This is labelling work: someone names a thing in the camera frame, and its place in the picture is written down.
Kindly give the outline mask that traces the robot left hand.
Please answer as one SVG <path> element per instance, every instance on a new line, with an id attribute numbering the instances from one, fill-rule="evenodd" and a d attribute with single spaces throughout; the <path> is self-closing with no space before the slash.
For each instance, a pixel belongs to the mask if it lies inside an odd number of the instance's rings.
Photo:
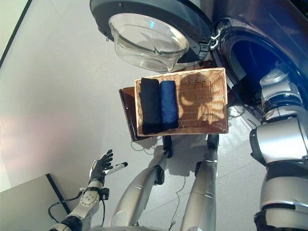
<path id="1" fill-rule="evenodd" d="M 104 184 L 105 176 L 116 173 L 128 166 L 127 162 L 112 165 L 113 155 L 113 150 L 110 149 L 100 159 L 94 160 L 90 168 L 89 182 L 99 181 Z"/>

